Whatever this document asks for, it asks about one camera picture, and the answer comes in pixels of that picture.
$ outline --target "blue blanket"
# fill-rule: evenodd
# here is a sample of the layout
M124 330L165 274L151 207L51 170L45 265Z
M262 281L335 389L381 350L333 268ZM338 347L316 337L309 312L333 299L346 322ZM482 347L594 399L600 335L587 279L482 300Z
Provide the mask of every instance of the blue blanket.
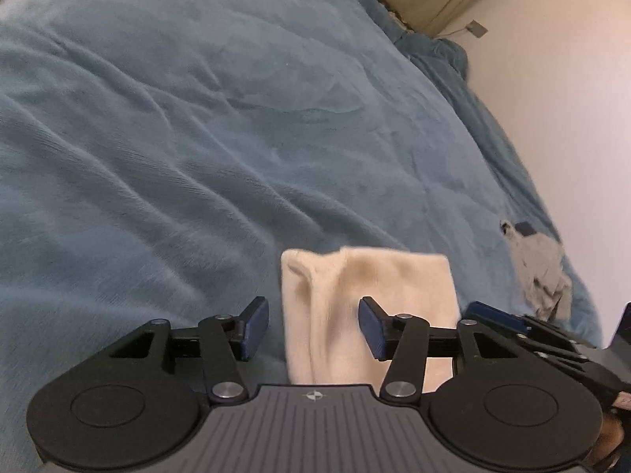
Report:
M0 469L38 463L35 391L151 318L265 295L244 374L286 382L287 248L444 253L462 307L530 311L500 220L556 231L465 65L375 0L4 0Z

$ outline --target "cream towel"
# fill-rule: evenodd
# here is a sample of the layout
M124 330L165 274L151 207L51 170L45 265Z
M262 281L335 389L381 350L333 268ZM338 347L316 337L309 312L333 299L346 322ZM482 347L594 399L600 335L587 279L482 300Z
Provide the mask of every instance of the cream towel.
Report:
M449 261L443 255L342 248L319 255L287 250L281 259L285 349L294 384L372 384L376 393L390 361L374 359L357 321L371 296L390 315L410 313L432 327L459 318ZM428 360L424 391L452 377L451 359Z

